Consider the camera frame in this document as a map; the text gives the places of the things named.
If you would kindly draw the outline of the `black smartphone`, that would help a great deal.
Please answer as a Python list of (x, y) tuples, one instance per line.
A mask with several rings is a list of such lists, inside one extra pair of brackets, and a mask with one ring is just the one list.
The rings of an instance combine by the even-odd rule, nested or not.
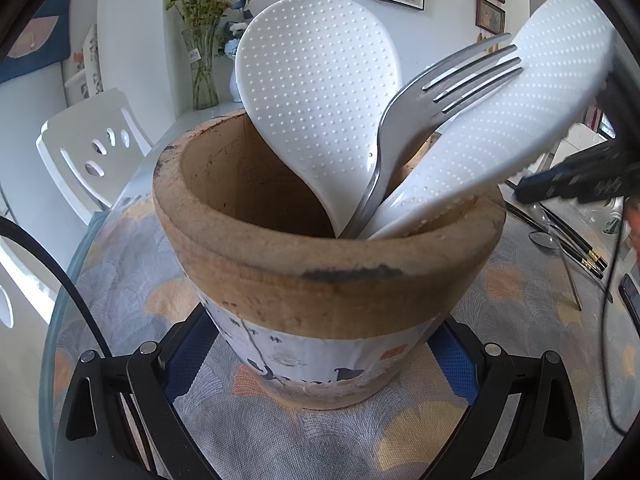
[(640, 333), (640, 294), (639, 289), (634, 284), (634, 280), (628, 273), (625, 273), (620, 279), (618, 292), (620, 293), (620, 298), (622, 298), (632, 322), (634, 322), (634, 327), (637, 332)]

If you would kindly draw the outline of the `steel fork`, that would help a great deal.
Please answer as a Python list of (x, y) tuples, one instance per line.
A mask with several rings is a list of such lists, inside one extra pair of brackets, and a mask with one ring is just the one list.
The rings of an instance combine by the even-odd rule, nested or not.
[(352, 218), (340, 233), (353, 240), (382, 204), (390, 181), (438, 127), (518, 76), (523, 69), (506, 32), (448, 55), (405, 84), (378, 125), (373, 174)]

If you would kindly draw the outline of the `steel spoon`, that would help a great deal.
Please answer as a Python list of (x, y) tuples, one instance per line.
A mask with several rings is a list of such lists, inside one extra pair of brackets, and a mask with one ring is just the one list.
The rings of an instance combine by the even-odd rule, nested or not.
[(541, 231), (530, 232), (528, 234), (528, 238), (534, 245), (543, 249), (549, 257), (553, 258), (555, 263), (559, 263), (561, 265), (566, 282), (568, 286), (570, 286), (570, 292), (573, 295), (576, 308), (579, 312), (582, 312), (582, 300), (579, 297), (572, 270), (570, 270), (568, 260), (560, 242), (554, 236)]
[(549, 235), (556, 237), (558, 240), (562, 237), (562, 232), (553, 223), (541, 204), (530, 205), (529, 211), (532, 217), (544, 228), (544, 230)]

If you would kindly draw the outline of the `white ribbed vase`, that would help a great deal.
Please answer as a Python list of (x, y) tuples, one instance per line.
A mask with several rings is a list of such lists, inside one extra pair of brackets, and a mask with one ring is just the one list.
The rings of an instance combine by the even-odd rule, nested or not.
[(232, 101), (235, 103), (242, 103), (242, 96), (239, 89), (238, 74), (236, 73), (236, 63), (233, 63), (232, 72), (229, 81), (229, 91), (232, 97)]

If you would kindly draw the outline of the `white rice paddle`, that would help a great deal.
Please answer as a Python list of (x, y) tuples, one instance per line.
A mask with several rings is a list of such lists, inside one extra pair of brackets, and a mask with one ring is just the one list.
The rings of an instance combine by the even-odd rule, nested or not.
[(378, 122), (402, 83), (387, 30), (352, 0), (280, 0), (248, 24), (234, 70), (254, 127), (341, 233), (372, 176)]
[(454, 118), (362, 238), (407, 234), (548, 152), (603, 86), (616, 31), (594, 0), (547, 0), (513, 42), (522, 72)]

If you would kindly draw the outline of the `blue fridge cover cloth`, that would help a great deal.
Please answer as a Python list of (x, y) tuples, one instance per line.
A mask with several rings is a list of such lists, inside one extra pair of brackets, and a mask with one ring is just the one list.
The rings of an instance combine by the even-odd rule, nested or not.
[(0, 82), (21, 77), (70, 56), (70, 0), (47, 0), (1, 63)]

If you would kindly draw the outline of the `glass vase with stems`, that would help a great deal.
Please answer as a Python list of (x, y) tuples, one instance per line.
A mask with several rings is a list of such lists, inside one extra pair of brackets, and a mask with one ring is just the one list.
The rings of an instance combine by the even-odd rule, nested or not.
[(231, 0), (168, 0), (183, 24), (182, 36), (190, 56), (192, 104), (204, 110), (219, 103), (213, 80), (216, 29)]

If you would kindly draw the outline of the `white chair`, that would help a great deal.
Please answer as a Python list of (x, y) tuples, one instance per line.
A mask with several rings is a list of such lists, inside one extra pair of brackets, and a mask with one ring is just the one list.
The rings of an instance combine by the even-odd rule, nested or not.
[(115, 205), (152, 144), (126, 94), (110, 89), (49, 118), (36, 148), (70, 208), (88, 224)]
[(567, 157), (614, 138), (615, 131), (607, 120), (604, 122), (604, 128), (597, 128), (597, 130), (592, 130), (584, 124), (574, 124), (568, 130), (567, 136), (552, 146), (551, 152), (540, 155), (529, 166), (506, 180), (506, 184), (517, 185), (525, 177), (539, 174), (559, 165)]
[(44, 322), (51, 322), (60, 290), (58, 279), (30, 252), (9, 238), (1, 239), (1, 264)]

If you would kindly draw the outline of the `patterned grey placemat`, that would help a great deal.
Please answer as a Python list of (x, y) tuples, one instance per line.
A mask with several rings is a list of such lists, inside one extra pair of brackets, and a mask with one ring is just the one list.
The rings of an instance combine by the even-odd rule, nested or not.
[[(528, 234), (523, 222), (506, 222), (454, 318), (516, 356), (559, 353), (582, 425), (585, 474), (593, 477), (620, 445), (615, 427), (638, 413), (639, 337), (624, 305), (602, 306), (600, 288), (585, 275), (577, 279), (579, 312), (561, 265)], [(116, 354), (162, 338), (198, 301), (145, 196), (94, 218), (67, 272)], [(415, 479), (467, 405), (421, 348), (366, 402), (294, 410), (268, 398), (217, 341), (175, 407), (226, 479)]]

